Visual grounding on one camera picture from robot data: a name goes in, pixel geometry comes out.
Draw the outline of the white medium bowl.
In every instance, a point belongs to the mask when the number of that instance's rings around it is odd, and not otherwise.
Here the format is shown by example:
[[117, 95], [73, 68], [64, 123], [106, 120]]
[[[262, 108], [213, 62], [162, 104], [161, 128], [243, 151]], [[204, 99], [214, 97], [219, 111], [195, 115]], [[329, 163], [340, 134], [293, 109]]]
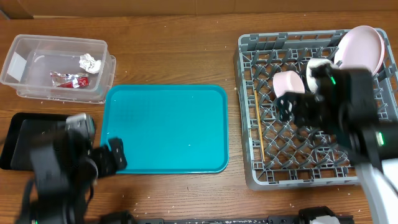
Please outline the white medium bowl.
[[335, 65], [332, 61], [325, 59], [325, 58], [311, 58], [306, 67], [306, 81], [309, 90], [312, 93], [315, 93], [318, 89], [317, 81], [314, 77], [315, 71], [319, 66], [322, 65], [330, 65], [332, 68], [337, 69], [338, 66]]

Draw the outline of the pink bowl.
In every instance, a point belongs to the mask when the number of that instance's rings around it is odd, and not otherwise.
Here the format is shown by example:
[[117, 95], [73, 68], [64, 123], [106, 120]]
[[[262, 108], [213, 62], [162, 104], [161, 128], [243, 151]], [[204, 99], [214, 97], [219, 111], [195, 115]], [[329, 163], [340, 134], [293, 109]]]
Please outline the pink bowl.
[[285, 92], [305, 93], [303, 81], [295, 71], [276, 73], [272, 84], [277, 98]]

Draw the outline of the wooden chopstick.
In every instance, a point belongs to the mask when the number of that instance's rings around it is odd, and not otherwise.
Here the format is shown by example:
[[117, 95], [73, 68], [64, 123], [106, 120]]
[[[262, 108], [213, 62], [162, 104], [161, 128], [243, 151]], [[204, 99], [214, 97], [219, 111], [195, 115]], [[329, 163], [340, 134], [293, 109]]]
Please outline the wooden chopstick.
[[262, 162], [264, 163], [265, 162], [264, 142], [263, 142], [263, 137], [262, 137], [261, 116], [260, 116], [259, 102], [258, 102], [256, 90], [254, 90], [254, 99], [255, 99], [256, 119], [257, 119], [259, 140], [260, 140], [260, 147], [261, 147], [261, 157], [262, 157]]

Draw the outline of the large plate with food scraps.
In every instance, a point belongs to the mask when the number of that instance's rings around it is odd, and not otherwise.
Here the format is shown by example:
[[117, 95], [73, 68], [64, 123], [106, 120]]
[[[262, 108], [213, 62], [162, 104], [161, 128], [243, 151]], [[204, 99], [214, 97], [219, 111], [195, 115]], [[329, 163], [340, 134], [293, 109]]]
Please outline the large plate with food scraps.
[[338, 44], [334, 64], [342, 69], [367, 68], [374, 76], [384, 59], [384, 40], [377, 30], [370, 26], [357, 26], [348, 31]]

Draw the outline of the red foil snack wrapper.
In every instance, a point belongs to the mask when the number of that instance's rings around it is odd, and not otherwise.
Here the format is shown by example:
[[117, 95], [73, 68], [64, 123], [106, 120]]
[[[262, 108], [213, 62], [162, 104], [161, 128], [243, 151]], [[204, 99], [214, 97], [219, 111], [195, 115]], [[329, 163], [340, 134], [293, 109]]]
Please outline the red foil snack wrapper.
[[80, 88], [90, 84], [87, 73], [58, 73], [50, 72], [54, 87], [60, 88]]

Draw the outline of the white napkin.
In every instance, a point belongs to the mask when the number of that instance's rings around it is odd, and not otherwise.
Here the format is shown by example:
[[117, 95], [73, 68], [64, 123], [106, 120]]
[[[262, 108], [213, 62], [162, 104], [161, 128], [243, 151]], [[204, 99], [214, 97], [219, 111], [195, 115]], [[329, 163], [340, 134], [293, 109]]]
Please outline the white napkin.
[[80, 68], [92, 74], [98, 73], [101, 68], [101, 60], [95, 60], [90, 54], [81, 55], [79, 64]]

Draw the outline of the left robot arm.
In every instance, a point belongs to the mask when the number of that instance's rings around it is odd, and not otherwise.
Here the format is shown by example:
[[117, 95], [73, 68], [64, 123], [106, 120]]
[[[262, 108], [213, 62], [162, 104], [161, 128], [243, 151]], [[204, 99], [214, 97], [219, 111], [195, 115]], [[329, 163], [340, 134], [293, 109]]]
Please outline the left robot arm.
[[25, 186], [17, 223], [84, 223], [97, 179], [127, 167], [123, 140], [94, 148], [92, 123], [65, 123], [32, 140], [34, 178]]

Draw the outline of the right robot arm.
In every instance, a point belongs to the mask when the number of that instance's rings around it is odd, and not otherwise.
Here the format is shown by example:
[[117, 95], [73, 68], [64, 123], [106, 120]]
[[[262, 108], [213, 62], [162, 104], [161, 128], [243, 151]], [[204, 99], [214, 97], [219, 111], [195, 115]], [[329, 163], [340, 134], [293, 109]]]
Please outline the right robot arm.
[[324, 64], [312, 75], [315, 93], [278, 97], [281, 120], [334, 135], [354, 165], [373, 222], [397, 223], [397, 122], [379, 119], [371, 72]]

